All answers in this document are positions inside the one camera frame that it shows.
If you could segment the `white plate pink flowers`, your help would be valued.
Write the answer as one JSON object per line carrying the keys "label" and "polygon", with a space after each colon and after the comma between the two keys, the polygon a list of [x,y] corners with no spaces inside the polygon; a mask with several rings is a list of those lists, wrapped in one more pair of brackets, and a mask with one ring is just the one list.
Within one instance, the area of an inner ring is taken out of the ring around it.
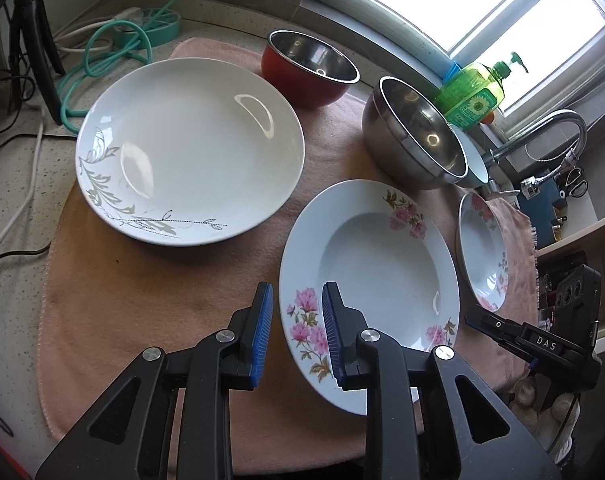
{"label": "white plate pink flowers", "polygon": [[312,198],[289,233],[278,282],[284,336],[302,376],[336,408],[363,415],[365,391],[342,390],[332,370],[327,282],[368,326],[405,347],[431,351],[457,339],[460,294],[449,248],[426,212],[390,185],[349,180]]}

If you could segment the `chrome kitchen faucet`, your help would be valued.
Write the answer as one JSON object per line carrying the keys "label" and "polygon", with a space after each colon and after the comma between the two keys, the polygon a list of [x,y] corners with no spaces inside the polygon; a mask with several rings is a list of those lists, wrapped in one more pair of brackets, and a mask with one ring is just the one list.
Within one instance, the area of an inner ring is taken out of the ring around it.
{"label": "chrome kitchen faucet", "polygon": [[519,192],[529,200],[543,186],[560,174],[573,169],[579,162],[588,141],[588,126],[573,110],[556,110],[512,136],[497,148],[483,155],[487,169],[498,166],[509,156],[527,152],[532,162],[548,167],[559,164],[540,177],[530,176],[519,183]]}

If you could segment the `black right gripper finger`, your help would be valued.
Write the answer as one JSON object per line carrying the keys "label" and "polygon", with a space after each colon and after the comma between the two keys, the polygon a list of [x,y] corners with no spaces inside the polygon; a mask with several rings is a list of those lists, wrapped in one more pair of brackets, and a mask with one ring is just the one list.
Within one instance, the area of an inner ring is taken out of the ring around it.
{"label": "black right gripper finger", "polygon": [[517,323],[475,304],[465,323],[541,372],[585,365],[591,354],[572,342],[529,323]]}

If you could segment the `small pink-flowered white plate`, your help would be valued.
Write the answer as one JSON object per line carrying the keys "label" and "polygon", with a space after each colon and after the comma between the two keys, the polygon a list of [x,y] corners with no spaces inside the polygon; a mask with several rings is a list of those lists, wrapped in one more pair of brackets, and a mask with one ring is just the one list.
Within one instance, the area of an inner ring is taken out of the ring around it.
{"label": "small pink-flowered white plate", "polygon": [[497,312],[507,299],[507,245],[497,216],[475,192],[462,197],[458,212],[458,257],[478,304]]}

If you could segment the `blue knife holder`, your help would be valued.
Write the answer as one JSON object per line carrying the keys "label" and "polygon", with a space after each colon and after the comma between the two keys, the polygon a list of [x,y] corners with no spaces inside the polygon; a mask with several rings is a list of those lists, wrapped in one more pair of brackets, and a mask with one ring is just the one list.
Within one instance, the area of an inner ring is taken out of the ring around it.
{"label": "blue knife holder", "polygon": [[565,208],[567,201],[561,196],[557,182],[548,180],[539,186],[539,192],[528,196],[523,192],[517,195],[519,208],[531,220],[531,226],[536,231],[536,248],[545,248],[557,240],[554,236],[554,228],[561,226],[562,222],[557,220],[555,206]]}

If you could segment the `black scissors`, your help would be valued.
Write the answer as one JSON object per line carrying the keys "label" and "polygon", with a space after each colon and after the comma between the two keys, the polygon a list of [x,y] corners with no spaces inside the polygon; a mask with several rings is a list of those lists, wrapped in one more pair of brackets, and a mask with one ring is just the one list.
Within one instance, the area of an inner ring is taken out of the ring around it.
{"label": "black scissors", "polygon": [[588,192],[588,180],[580,166],[575,166],[565,174],[561,174],[557,185],[560,198],[580,198]]}

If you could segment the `small light blue bowl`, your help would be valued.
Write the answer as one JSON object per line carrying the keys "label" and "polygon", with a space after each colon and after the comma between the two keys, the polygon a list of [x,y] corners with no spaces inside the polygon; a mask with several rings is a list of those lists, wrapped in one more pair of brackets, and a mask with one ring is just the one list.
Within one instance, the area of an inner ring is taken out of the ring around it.
{"label": "small light blue bowl", "polygon": [[452,126],[452,131],[457,135],[467,158],[467,175],[458,182],[458,185],[461,188],[480,188],[481,185],[487,184],[489,174],[481,153],[463,130]]}

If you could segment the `large stainless steel bowl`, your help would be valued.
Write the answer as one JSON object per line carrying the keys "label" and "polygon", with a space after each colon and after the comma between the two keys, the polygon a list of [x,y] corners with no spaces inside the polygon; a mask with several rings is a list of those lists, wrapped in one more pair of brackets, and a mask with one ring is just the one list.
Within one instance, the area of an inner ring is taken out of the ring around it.
{"label": "large stainless steel bowl", "polygon": [[393,76],[374,87],[362,115],[365,147],[385,174],[410,188],[431,190],[463,180],[467,155],[440,111]]}

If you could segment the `green dish soap bottle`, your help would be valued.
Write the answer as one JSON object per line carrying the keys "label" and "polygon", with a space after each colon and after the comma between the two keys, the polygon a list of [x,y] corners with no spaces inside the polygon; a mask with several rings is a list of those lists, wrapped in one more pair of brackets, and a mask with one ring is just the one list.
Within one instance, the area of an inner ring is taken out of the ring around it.
{"label": "green dish soap bottle", "polygon": [[528,72],[516,52],[508,61],[493,65],[475,62],[461,68],[440,88],[434,105],[449,124],[463,130],[476,126],[502,103],[503,81],[511,75],[514,64]]}

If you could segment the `pink cloth mat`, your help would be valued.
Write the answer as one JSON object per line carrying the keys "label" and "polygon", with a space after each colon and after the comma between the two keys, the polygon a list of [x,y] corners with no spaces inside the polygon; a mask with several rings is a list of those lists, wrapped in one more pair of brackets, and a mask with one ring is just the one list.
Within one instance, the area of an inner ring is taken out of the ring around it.
{"label": "pink cloth mat", "polygon": [[[365,151],[365,104],[343,96],[298,110],[306,161],[294,195],[263,226],[227,242],[168,248],[118,233],[78,188],[67,199],[48,256],[37,352],[39,398],[51,434],[63,437],[146,347],[193,346],[274,281],[297,214],[327,185],[380,179]],[[314,474],[345,469],[365,452],[365,421],[334,408],[297,370],[274,324],[266,374],[256,392],[231,401],[238,474]]]}

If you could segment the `white plate grey leaf pattern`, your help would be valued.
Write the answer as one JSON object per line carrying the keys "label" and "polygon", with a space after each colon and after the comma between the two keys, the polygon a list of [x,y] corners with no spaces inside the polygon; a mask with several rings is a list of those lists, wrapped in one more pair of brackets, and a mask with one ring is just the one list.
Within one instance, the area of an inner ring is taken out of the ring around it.
{"label": "white plate grey leaf pattern", "polygon": [[295,110],[229,62],[170,58],[106,89],[78,134],[80,191],[111,228],[173,247],[214,244],[272,217],[305,162]]}

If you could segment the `red steel bowl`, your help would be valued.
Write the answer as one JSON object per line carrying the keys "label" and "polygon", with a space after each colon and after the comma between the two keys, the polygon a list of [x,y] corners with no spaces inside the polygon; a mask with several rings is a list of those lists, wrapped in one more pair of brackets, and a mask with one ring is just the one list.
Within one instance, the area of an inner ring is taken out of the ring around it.
{"label": "red steel bowl", "polygon": [[360,70],[331,44],[297,30],[272,30],[261,75],[294,106],[314,110],[338,101],[360,81]]}

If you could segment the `black tripod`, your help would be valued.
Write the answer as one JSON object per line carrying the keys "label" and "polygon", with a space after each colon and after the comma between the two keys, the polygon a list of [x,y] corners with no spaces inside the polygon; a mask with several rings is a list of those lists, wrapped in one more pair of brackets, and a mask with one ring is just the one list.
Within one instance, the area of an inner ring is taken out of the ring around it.
{"label": "black tripod", "polygon": [[60,126],[62,103],[55,89],[51,70],[58,76],[64,76],[65,69],[48,24],[44,0],[14,0],[8,55],[8,67],[12,76],[16,76],[19,70],[20,46],[25,47],[34,82],[44,105],[56,125]]}

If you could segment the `window frame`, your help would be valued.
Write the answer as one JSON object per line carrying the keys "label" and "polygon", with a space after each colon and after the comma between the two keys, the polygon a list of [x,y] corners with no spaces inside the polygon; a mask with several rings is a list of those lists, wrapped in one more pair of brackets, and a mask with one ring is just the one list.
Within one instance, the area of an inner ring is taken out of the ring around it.
{"label": "window frame", "polygon": [[439,76],[519,52],[496,125],[504,136],[605,82],[603,0],[317,0],[372,27]]}

